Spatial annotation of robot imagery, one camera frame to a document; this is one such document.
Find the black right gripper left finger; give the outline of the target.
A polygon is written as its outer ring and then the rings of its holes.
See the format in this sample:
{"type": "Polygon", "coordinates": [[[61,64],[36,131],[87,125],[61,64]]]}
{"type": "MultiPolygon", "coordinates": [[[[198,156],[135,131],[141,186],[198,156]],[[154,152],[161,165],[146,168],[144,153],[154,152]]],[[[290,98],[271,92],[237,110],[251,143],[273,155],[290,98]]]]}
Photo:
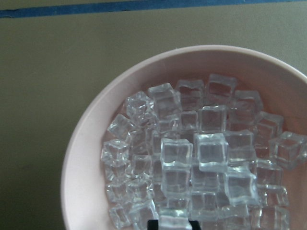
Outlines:
{"type": "Polygon", "coordinates": [[[157,219],[147,221],[147,230],[159,230],[159,222],[157,219]]]}

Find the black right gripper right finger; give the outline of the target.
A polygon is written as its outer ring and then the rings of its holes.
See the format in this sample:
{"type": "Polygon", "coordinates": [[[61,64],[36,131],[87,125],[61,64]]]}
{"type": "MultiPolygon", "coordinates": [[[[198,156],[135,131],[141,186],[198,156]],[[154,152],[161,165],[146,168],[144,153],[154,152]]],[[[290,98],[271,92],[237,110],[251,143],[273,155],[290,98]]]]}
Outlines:
{"type": "Polygon", "coordinates": [[[189,223],[191,224],[192,226],[192,230],[201,230],[201,226],[199,224],[198,221],[196,220],[190,220],[189,223]]]}

